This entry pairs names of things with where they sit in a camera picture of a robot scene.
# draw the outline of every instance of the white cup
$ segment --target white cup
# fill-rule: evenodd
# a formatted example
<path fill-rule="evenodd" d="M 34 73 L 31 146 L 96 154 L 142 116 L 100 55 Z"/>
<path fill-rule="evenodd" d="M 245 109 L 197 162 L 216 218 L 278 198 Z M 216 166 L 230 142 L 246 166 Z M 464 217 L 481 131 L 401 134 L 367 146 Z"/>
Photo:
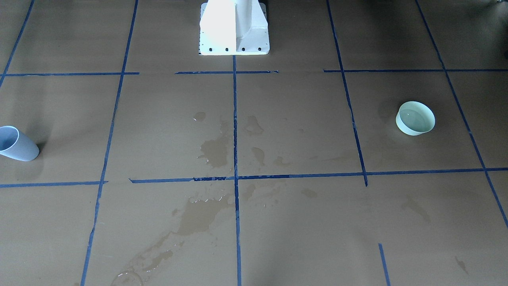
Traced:
<path fill-rule="evenodd" d="M 432 130 L 436 124 L 436 118 L 425 104 L 408 101 L 400 106 L 395 122 L 400 131 L 416 136 Z"/>
<path fill-rule="evenodd" d="M 39 155 L 39 147 L 14 126 L 0 127 L 0 155 L 32 161 Z"/>

